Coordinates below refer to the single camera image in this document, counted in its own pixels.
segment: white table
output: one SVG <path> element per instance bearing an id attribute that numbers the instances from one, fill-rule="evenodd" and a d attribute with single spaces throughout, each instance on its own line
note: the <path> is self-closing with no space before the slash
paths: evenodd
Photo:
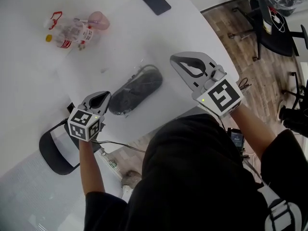
<path id="1" fill-rule="evenodd" d="M 115 92 L 145 64 L 156 65 L 162 86 L 128 117 L 107 111 L 99 141 L 134 141 L 197 105 L 192 91 L 171 66 L 170 56 L 182 51 L 208 54 L 235 81 L 239 76 L 219 38 L 189 0 L 166 0 L 171 10 L 156 16 L 142 0 L 131 0 L 108 16 L 111 26 L 98 45 L 72 50 L 58 69 L 75 106 L 89 94 Z M 110 153 L 120 146 L 104 144 Z"/>

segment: black t-shirt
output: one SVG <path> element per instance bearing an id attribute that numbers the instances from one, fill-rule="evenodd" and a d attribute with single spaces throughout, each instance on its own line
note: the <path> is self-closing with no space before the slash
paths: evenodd
<path id="1" fill-rule="evenodd" d="M 308 217 L 308 164 L 285 130 L 261 159 L 263 180 Z M 259 184 L 210 115 L 166 124 L 151 140 L 142 180 L 129 203 L 107 193 L 86 195 L 86 231 L 264 230 L 268 209 Z"/>

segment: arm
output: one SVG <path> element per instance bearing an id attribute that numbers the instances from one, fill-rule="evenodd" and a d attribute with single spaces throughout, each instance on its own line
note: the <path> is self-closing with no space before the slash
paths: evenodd
<path id="1" fill-rule="evenodd" d="M 83 192 L 105 192 L 91 142 L 79 141 L 80 174 Z"/>
<path id="2" fill-rule="evenodd" d="M 256 117 L 250 109 L 241 104 L 231 113 L 232 118 L 239 126 L 245 139 L 261 159 L 266 148 L 276 138 L 273 131 L 258 117 Z"/>

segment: bottle cap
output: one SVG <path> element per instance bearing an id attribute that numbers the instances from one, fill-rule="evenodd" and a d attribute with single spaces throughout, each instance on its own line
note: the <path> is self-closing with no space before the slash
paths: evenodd
<path id="1" fill-rule="evenodd" d="M 52 35 L 48 34 L 46 36 L 46 42 L 50 42 L 52 40 Z"/>

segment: black shoe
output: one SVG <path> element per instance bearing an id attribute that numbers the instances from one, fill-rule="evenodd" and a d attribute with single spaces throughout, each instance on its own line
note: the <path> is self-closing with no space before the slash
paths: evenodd
<path id="1" fill-rule="evenodd" d="M 114 115 L 125 115 L 134 110 L 146 97 L 163 83 L 163 77 L 154 65 L 146 65 L 119 90 L 109 103 L 109 111 Z"/>

